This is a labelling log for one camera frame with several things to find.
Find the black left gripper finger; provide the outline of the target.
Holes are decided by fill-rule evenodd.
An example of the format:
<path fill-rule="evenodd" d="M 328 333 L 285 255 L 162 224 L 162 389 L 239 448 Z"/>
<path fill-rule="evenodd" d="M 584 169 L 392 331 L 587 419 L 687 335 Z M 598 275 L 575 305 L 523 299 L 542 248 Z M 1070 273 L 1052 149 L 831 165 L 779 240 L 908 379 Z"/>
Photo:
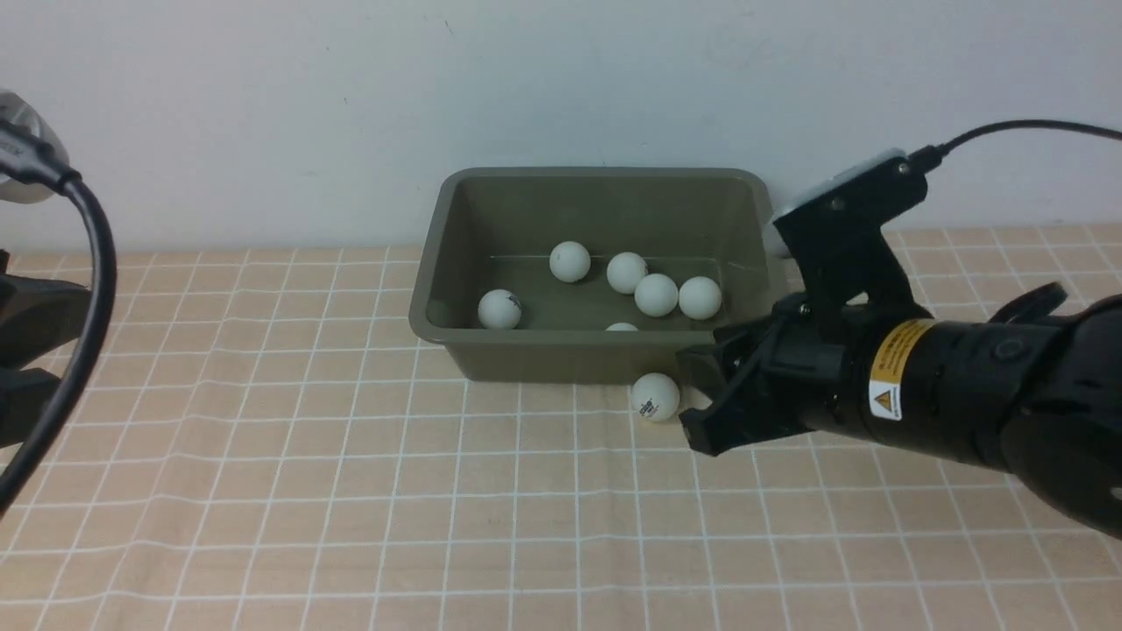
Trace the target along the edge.
<path fill-rule="evenodd" d="M 1 367 L 20 369 L 80 338 L 89 300 L 67 280 L 1 275 Z"/>
<path fill-rule="evenodd" d="M 22 443 L 59 387 L 59 376 L 42 368 L 1 369 L 0 447 Z"/>

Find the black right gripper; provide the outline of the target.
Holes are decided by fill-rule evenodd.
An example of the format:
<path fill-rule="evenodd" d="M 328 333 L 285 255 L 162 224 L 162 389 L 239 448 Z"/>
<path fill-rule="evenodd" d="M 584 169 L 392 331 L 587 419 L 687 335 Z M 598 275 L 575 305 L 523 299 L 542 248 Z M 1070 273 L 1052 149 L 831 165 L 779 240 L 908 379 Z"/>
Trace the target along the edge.
<path fill-rule="evenodd" d="M 677 351 L 686 385 L 709 400 L 678 415 L 686 442 L 718 457 L 811 431 L 870 435 L 858 372 L 873 321 L 872 308 L 845 305 L 842 339 L 828 341 L 806 295 L 793 293 L 766 320 L 718 328 L 712 340 Z"/>

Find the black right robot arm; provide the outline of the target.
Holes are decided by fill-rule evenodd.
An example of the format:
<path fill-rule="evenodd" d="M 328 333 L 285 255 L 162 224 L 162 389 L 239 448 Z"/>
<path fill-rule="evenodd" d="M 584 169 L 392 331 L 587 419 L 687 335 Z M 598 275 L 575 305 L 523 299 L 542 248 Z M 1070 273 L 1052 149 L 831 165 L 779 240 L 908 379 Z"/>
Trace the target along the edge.
<path fill-rule="evenodd" d="M 917 304 L 844 305 L 826 338 L 802 293 L 677 355 L 709 399 L 686 441 L 719 456 L 811 431 L 1011 474 L 1102 534 L 1121 531 L 1121 323 L 1112 295 L 1057 316 L 1063 285 L 984 323 Z"/>

